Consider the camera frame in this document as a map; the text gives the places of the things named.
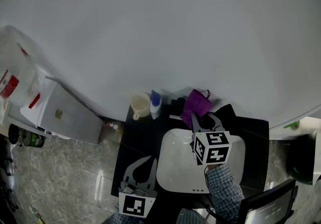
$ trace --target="purple towel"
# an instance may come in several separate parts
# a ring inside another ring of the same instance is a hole
[[[193,89],[190,93],[189,98],[184,105],[181,119],[192,128],[192,117],[191,113],[194,111],[199,117],[203,117],[210,109],[212,109],[212,103],[203,96],[199,91]]]

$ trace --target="person's hand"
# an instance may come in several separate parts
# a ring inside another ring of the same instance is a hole
[[[207,165],[207,167],[209,168],[209,170],[215,169],[216,167],[220,166],[220,164],[211,164],[211,165]]]

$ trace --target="white sink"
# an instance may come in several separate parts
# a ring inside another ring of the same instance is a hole
[[[228,166],[234,179],[240,183],[245,159],[245,143],[237,136],[231,136],[233,142]],[[209,193],[204,170],[206,165],[197,165],[190,143],[192,131],[172,129],[162,142],[156,178],[160,186],[171,192]]]

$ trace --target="red label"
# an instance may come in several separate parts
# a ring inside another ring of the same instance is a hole
[[[10,73],[8,73],[8,71],[6,71],[5,75],[2,77],[1,82],[7,82],[6,84],[1,84],[0,85],[5,85],[4,89],[0,92],[0,95],[2,98],[7,99],[15,90],[15,88],[17,87],[17,85],[19,84],[19,80],[16,79],[15,76],[11,75],[9,81],[7,81],[7,74],[10,75]]]
[[[38,102],[40,98],[40,94],[37,94],[36,98],[33,100],[33,102],[29,105],[29,109],[32,109],[32,107]]]

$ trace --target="white bottle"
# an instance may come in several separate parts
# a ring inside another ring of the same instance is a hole
[[[159,93],[154,90],[151,91],[150,95],[150,113],[152,118],[155,120],[161,114],[162,97]]]

